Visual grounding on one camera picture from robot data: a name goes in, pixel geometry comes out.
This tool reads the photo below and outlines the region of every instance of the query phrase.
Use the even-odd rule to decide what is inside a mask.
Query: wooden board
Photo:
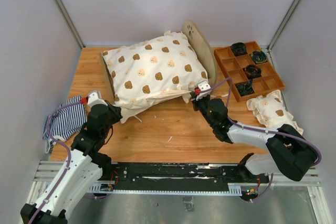
[[[194,21],[184,22],[182,32],[187,36],[189,44],[194,48],[198,60],[205,68],[209,84],[212,87],[217,81],[217,63],[214,50]]]
[[[98,89],[105,100],[112,100],[111,88],[99,52],[111,48],[84,48],[71,86],[69,97],[86,97]],[[218,71],[217,82],[224,78]],[[228,84],[214,91],[214,95],[226,94]],[[245,103],[238,103],[231,96],[229,115],[234,120],[261,126]],[[100,152],[116,162],[215,162],[237,163],[247,153],[267,153],[244,144],[222,143],[212,133],[199,112],[194,112],[191,102],[185,104],[176,98],[155,105],[140,113],[140,123],[130,118],[125,124],[116,124],[110,142]],[[66,144],[73,142],[72,136]],[[67,153],[56,145],[50,160],[63,161]]]

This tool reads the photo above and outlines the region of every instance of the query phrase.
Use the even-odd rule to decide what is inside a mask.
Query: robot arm
[[[207,85],[208,83],[204,83],[203,89],[206,90]],[[67,162],[63,164],[50,186],[34,205],[24,205],[21,210],[24,224],[66,224],[87,189],[99,178],[110,180],[111,158],[98,151],[104,145],[112,125],[120,121],[121,109],[102,100],[98,91],[90,93],[87,102],[91,111],[88,114],[88,122],[83,125],[71,145],[70,166],[67,168]],[[203,93],[193,100],[193,106],[195,111],[201,112],[220,141],[249,144],[270,152],[264,155],[250,153],[241,160],[238,170],[244,181],[255,178],[255,175],[278,172],[292,180],[300,181],[317,159],[316,151],[309,145],[275,134],[283,132],[303,138],[290,125],[266,129],[237,123],[228,117],[227,107],[221,99],[210,100],[210,96]],[[31,218],[37,209],[40,211],[32,221]]]
[[[37,209],[40,211],[31,221],[32,224],[66,224],[88,188],[99,178],[110,179],[111,158],[98,151],[104,145],[108,132],[113,129],[113,124],[120,121],[121,109],[104,101],[99,91],[91,92],[87,102],[91,111],[87,123],[71,145],[69,167],[66,160],[35,204],[24,205],[21,210],[24,224],[29,223]]]
[[[235,122],[228,117],[223,101],[210,100],[209,95],[194,99],[193,106],[195,111],[201,112],[220,141],[249,144],[270,152],[264,155],[252,153],[243,158],[240,165],[244,167],[245,176],[281,172],[294,181],[300,181],[318,157],[309,145],[271,133],[281,132],[304,139],[290,125],[284,124],[278,129],[270,129]]]

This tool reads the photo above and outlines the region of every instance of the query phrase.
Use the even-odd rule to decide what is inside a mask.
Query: curved wooden piece
[[[213,86],[217,80],[217,61],[213,49],[192,20],[187,20],[183,24],[182,32],[188,37],[189,44],[194,48],[198,60],[208,73],[210,86]]]

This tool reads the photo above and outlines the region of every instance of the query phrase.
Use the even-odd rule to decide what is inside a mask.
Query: red wire
[[[256,191],[256,190],[259,188],[259,186],[260,186],[260,184],[261,184],[260,176],[259,176],[259,175],[257,176],[257,180],[258,180],[258,185],[257,185],[257,187],[252,188],[250,191],[252,191],[252,190]]]
[[[116,171],[113,171],[113,172],[112,172],[112,176],[111,176],[111,180],[110,180],[110,185],[112,185],[113,173],[115,173],[115,174],[118,176],[117,181],[116,181],[115,184],[114,184],[114,185],[116,185],[116,184],[119,182],[119,174],[118,174]]]

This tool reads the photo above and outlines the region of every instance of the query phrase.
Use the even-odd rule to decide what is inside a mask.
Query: white pillow with bear print
[[[259,123],[270,128],[280,128],[284,124],[293,126],[301,135],[303,129],[293,121],[293,116],[286,111],[282,102],[280,90],[275,90],[263,97],[252,98],[246,102],[247,108],[253,111],[253,115]]]
[[[166,32],[164,36],[130,47],[102,53],[113,78],[114,102],[121,107],[123,119],[152,105],[186,95],[189,88],[207,73],[183,33]]]

